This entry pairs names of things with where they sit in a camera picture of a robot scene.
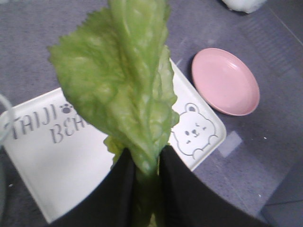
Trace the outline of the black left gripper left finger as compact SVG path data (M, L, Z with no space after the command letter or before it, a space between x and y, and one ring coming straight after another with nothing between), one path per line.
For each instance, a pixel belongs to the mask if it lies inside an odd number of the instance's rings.
M129 227L131 225L135 165L124 149L105 179L76 207L51 227Z

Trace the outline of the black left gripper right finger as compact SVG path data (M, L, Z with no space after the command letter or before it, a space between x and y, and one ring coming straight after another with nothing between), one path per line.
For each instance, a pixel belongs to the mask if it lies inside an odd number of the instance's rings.
M160 178L168 227L266 227L202 183L167 145L160 154Z

